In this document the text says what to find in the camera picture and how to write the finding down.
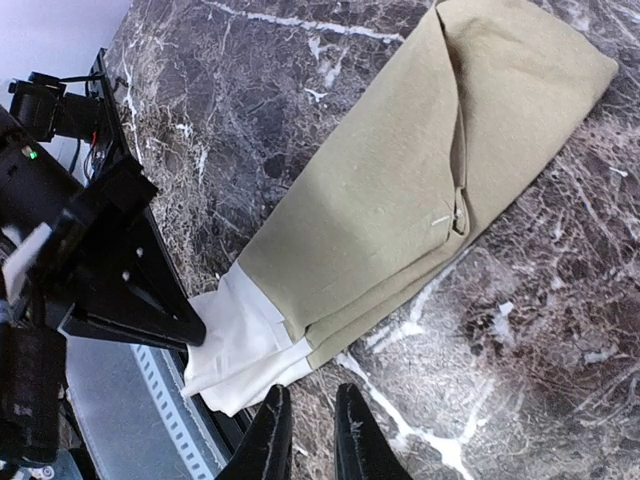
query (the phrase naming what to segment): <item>marble countertop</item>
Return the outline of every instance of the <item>marble countertop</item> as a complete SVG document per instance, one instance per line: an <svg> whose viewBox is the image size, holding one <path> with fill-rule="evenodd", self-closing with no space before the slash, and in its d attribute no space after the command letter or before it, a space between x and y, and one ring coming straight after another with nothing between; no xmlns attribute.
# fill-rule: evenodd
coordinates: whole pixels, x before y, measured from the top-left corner
<svg viewBox="0 0 640 480"><path fill-rule="evenodd" d="M333 477L345 381L416 479L640 478L640 9L537 3L619 76L453 268L292 387L294 478ZM215 287L426 9L134 0L108 62L191 293Z"/></svg>

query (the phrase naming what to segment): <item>white cloth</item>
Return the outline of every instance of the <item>white cloth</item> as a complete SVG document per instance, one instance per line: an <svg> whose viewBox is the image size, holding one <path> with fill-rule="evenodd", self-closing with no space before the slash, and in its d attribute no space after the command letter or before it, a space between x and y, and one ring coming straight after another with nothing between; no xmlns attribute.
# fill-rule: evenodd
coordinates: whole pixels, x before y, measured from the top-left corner
<svg viewBox="0 0 640 480"><path fill-rule="evenodd" d="M27 272L35 262L38 252L49 235L51 235L51 227L46 223L41 223L4 262L2 275L10 305L18 301L27 280Z"/></svg>
<svg viewBox="0 0 640 480"><path fill-rule="evenodd" d="M184 396L202 394L213 411L234 415L261 402L275 384L311 373L305 338L295 345L284 318L236 262L218 290L191 304L207 327L204 343L189 347Z"/></svg>

